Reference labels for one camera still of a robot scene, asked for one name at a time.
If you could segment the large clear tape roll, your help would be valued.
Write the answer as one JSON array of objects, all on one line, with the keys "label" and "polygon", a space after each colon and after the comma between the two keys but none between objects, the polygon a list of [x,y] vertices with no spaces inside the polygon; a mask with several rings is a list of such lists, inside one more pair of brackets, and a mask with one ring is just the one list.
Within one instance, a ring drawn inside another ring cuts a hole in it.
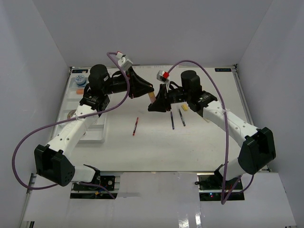
[{"label": "large clear tape roll", "polygon": [[76,110],[71,110],[68,114],[67,114],[67,119],[70,119],[74,116]]}]

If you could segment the yellow cap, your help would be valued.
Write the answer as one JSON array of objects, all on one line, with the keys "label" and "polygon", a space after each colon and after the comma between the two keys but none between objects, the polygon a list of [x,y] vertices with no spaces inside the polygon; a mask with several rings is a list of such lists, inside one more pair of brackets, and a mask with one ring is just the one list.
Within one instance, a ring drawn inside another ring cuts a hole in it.
[{"label": "yellow cap", "polygon": [[182,104],[181,105],[181,108],[184,110],[184,111],[188,111],[188,106],[186,104]]}]

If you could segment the red gel pen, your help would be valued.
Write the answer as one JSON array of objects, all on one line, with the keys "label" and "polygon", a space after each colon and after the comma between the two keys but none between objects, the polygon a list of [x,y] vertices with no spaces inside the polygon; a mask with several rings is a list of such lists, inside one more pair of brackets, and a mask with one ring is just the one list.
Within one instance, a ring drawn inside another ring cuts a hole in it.
[{"label": "red gel pen", "polygon": [[134,125],[134,128],[133,128],[133,136],[135,136],[138,121],[139,121],[139,117],[136,118],[136,122],[135,122],[135,125]]}]

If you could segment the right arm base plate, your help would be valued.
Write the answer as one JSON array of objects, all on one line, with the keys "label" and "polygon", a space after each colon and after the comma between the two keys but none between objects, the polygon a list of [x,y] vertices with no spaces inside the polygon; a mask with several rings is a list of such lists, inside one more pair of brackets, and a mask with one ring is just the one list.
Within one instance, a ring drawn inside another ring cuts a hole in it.
[{"label": "right arm base plate", "polygon": [[[216,182],[214,175],[198,175],[198,180],[194,182],[199,188],[200,201],[221,201],[222,184]],[[244,193],[238,193],[243,190],[242,181],[239,180],[228,200],[243,201]]]}]

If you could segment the orange capped highlighter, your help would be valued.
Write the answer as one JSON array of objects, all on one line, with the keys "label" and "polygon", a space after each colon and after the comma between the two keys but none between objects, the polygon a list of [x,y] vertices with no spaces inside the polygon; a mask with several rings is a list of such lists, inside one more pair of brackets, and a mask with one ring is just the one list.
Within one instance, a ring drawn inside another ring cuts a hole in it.
[{"label": "orange capped highlighter", "polygon": [[76,93],[77,93],[78,95],[81,95],[81,94],[84,93],[84,89],[78,89],[78,90],[76,90]]}]

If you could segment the pink highlighter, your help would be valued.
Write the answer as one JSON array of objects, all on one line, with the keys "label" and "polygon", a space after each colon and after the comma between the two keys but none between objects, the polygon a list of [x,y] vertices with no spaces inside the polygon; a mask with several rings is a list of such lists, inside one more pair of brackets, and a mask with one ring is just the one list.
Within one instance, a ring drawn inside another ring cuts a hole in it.
[{"label": "pink highlighter", "polygon": [[154,92],[149,93],[148,96],[149,96],[151,104],[153,104],[156,101]]}]

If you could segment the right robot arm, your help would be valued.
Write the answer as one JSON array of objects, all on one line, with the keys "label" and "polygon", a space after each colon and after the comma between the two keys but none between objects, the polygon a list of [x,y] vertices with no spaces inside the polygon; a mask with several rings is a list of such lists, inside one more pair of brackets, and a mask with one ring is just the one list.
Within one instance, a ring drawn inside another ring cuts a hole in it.
[{"label": "right robot arm", "polygon": [[166,112],[171,105],[186,102],[199,116],[210,120],[228,134],[240,146],[239,156],[220,165],[209,178],[219,189],[226,189],[238,176],[245,173],[254,175],[276,158],[272,131],[251,125],[226,111],[220,101],[202,89],[200,77],[193,70],[181,73],[182,85],[169,80],[169,73],[159,71],[157,79],[162,82],[155,101],[148,106],[150,112]]}]

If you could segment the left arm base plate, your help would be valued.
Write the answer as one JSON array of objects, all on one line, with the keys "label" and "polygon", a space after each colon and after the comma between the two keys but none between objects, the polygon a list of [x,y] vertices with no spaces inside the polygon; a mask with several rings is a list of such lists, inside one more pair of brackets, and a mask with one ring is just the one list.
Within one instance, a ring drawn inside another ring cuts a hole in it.
[{"label": "left arm base plate", "polygon": [[71,199],[83,200],[114,200],[119,190],[119,182],[113,175],[100,175],[93,183],[73,183],[70,193]]}]

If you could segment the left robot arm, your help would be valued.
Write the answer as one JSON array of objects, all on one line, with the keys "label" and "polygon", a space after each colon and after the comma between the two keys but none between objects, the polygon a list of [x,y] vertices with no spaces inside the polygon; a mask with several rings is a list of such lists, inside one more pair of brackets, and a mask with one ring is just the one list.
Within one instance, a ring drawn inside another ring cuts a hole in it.
[{"label": "left robot arm", "polygon": [[34,150],[37,174],[60,186],[84,182],[91,190],[99,187],[100,177],[96,175],[96,168],[75,166],[69,159],[88,128],[109,111],[109,95],[125,92],[126,98],[138,98],[154,92],[153,85],[135,73],[127,55],[121,52],[108,52],[107,55],[116,57],[113,62],[119,72],[110,76],[105,65],[91,67],[88,84],[73,117],[68,119],[57,136]]}]

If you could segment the blue cleaning gel jar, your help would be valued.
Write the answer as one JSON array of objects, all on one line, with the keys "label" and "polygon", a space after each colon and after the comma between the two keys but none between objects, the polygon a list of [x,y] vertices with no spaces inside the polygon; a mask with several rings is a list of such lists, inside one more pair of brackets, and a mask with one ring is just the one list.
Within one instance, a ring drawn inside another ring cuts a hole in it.
[{"label": "blue cleaning gel jar", "polygon": [[87,85],[87,78],[83,74],[76,75],[74,81],[77,87],[85,87]]}]

